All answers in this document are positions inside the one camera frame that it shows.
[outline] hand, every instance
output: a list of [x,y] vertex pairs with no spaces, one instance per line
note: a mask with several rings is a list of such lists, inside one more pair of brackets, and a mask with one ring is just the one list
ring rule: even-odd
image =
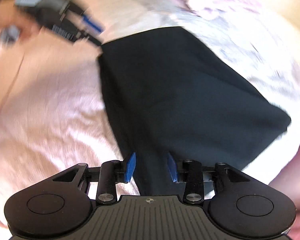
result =
[[20,30],[20,40],[26,40],[40,31],[39,25],[14,6],[15,0],[0,0],[0,29],[15,25]]

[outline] circular logo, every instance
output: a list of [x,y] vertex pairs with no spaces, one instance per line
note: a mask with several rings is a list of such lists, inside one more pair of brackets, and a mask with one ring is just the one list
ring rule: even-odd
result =
[[151,204],[152,202],[154,202],[155,200],[153,198],[147,198],[146,201]]

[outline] white fabric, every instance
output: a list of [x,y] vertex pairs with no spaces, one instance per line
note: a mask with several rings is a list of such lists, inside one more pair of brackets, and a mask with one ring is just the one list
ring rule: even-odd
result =
[[[244,169],[248,175],[269,183],[296,154],[300,68],[275,34],[280,22],[274,15],[233,11],[207,21],[171,0],[84,1],[105,27],[104,41],[183,26],[291,116],[288,132]],[[10,235],[3,206],[13,193],[76,163],[98,166],[122,158],[102,101],[99,53],[85,42],[71,45],[47,32],[0,49],[0,240]],[[119,193],[138,191],[132,183]]]

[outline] black cloth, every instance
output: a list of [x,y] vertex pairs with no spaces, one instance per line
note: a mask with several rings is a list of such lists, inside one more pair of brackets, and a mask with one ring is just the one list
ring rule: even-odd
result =
[[102,49],[106,112],[123,156],[137,153],[141,195],[182,195],[184,184],[173,184],[168,172],[168,151],[241,170],[291,121],[181,27],[134,34]]

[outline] bed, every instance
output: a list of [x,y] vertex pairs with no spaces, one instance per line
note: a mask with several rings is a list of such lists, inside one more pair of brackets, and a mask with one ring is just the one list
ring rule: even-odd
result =
[[[225,9],[226,0],[198,15],[180,0],[82,0],[105,28],[106,42],[154,28],[181,26],[247,79],[292,119],[243,171],[269,184],[300,145],[300,66],[276,33],[282,18],[262,8]],[[85,41],[72,45],[46,30],[11,48],[0,46],[0,240],[3,214],[15,192],[77,163],[122,159],[108,124],[95,58]],[[90,188],[94,198],[96,184]],[[134,181],[118,193],[138,194]]]

